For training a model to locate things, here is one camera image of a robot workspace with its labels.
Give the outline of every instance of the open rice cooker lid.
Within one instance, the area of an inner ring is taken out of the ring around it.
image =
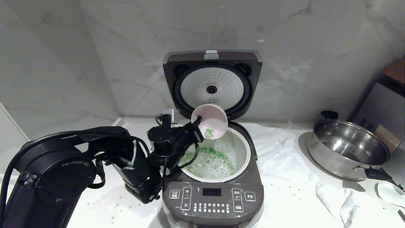
[[[163,69],[174,105],[188,119],[203,104],[220,106],[229,120],[245,114],[262,60],[254,50],[169,52]]]

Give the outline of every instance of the white countertop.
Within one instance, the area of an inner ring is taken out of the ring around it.
[[[260,124],[275,126],[270,123]],[[125,127],[131,135],[143,139],[150,146],[146,132],[156,125],[154,120],[150,118],[126,118],[119,125]],[[378,198],[375,185],[380,181],[371,179],[361,182],[344,181],[331,176],[315,164],[306,149],[311,131],[310,127],[299,126],[298,130],[293,129],[293,125],[284,127],[285,131],[296,136],[296,149],[302,153],[301,156],[305,163],[319,177],[320,181],[338,189],[350,187]],[[170,227],[162,209],[161,200],[142,204],[126,191],[124,182],[112,166],[105,166],[104,170],[106,185],[101,189],[86,189],[83,192],[68,227]],[[314,186],[297,188],[296,186],[274,186],[274,189],[271,189],[274,194],[265,196],[272,200],[269,205],[266,205],[258,227],[338,227],[326,207],[317,198]],[[381,199],[379,201],[392,218],[392,224],[387,224],[387,227],[405,227],[405,223],[397,213],[402,208],[386,203]]]

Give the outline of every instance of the stainless steel pot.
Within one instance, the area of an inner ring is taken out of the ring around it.
[[[314,125],[307,146],[315,162],[336,176],[351,180],[392,180],[380,169],[390,159],[387,146],[353,123],[321,120]]]

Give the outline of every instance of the black pot handle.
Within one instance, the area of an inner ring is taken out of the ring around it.
[[[337,120],[337,118],[339,117],[338,113],[334,111],[322,111],[321,115],[326,119],[333,119],[333,120]]]
[[[383,169],[372,169],[372,168],[368,168],[368,169],[364,169],[364,173],[366,173],[367,178],[369,179],[375,179],[375,180],[380,180],[380,181],[390,181],[392,180],[392,177],[385,172],[385,170]]]

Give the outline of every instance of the white marble backsplash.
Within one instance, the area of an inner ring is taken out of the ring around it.
[[[78,1],[0,0],[0,75],[0,101],[30,139],[119,117]]]
[[[167,52],[255,49],[263,58],[248,112],[261,121],[347,118],[379,70],[405,52],[403,0],[80,0],[119,110],[172,106]]]

